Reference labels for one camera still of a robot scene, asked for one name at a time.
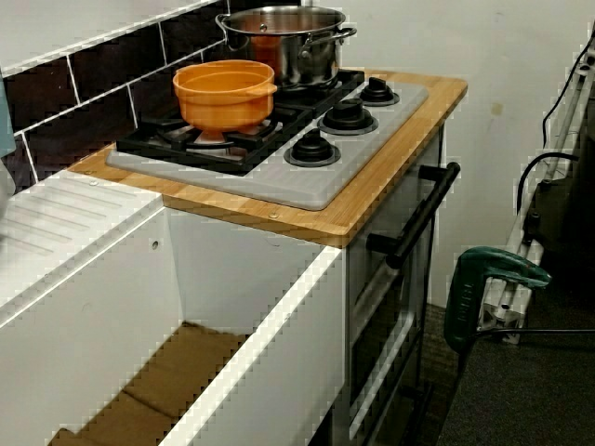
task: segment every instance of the orange bowl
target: orange bowl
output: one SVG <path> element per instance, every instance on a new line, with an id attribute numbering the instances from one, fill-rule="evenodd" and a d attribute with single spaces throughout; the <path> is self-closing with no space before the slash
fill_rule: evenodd
<path id="1" fill-rule="evenodd" d="M 184 121 L 212 133 L 260 124 L 272 112 L 274 70 L 251 60 L 221 60 L 182 68 L 174 90 Z"/>

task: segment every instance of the white cabinet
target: white cabinet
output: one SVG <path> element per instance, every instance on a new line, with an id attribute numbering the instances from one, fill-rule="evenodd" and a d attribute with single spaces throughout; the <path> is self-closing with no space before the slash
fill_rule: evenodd
<path id="1" fill-rule="evenodd" d="M 250 334 L 162 442 L 303 445 L 345 380 L 344 253 L 163 209 L 0 328 L 0 432 L 76 432 L 182 321 Z"/>
<path id="2" fill-rule="evenodd" d="M 343 253 L 181 212 L 170 225 L 185 317 L 252 335 L 162 445 L 303 445 L 345 380 Z"/>
<path id="3" fill-rule="evenodd" d="M 166 225 L 162 212 L 0 329 L 2 444 L 79 430 L 179 325 Z"/>

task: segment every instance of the oven window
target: oven window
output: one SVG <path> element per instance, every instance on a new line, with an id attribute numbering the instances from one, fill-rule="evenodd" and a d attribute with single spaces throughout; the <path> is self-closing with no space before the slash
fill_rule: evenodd
<path id="1" fill-rule="evenodd" d="M 403 276 L 386 293 L 351 351 L 351 403 L 355 401 L 372 373 L 390 332 L 399 319 L 402 306 Z"/>

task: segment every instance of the oven handle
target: oven handle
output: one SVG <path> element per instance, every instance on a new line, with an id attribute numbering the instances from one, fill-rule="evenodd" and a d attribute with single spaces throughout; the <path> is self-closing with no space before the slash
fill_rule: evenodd
<path id="1" fill-rule="evenodd" d="M 446 193 L 455 182 L 460 170 L 461 166 L 458 163 L 449 163 L 446 168 L 429 165 L 420 166 L 418 177 L 436 181 L 434 189 L 432 189 L 428 198 L 422 200 L 417 206 L 417 209 L 396 239 L 384 235 L 370 234 L 366 240 L 366 249 L 386 254 L 386 264 L 391 269 L 401 269 L 405 259 L 409 256 L 417 244 L 417 240 L 419 240 L 424 229 L 442 204 Z"/>

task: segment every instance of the black knob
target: black knob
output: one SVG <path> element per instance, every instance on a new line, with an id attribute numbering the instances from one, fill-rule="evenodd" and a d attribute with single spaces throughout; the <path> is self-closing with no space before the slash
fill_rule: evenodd
<path id="1" fill-rule="evenodd" d="M 395 101 L 397 96 L 393 93 L 385 80 L 371 77 L 368 79 L 368 85 L 365 86 L 360 98 L 365 102 L 379 103 Z"/>
<path id="2" fill-rule="evenodd" d="M 364 113 L 364 102 L 361 99 L 346 99 L 333 107 L 335 119 L 352 119 Z"/>
<path id="3" fill-rule="evenodd" d="M 387 81 L 378 79 L 377 77 L 371 77 L 364 90 L 370 96 L 384 96 L 389 91 L 389 88 L 387 87 Z"/>
<path id="4" fill-rule="evenodd" d="M 291 155 L 298 161 L 315 163 L 333 156 L 333 148 L 320 136 L 320 130 L 314 128 L 296 143 Z"/>
<path id="5" fill-rule="evenodd" d="M 362 130 L 373 123 L 370 111 L 358 98 L 340 101 L 323 118 L 324 126 L 335 130 Z"/>

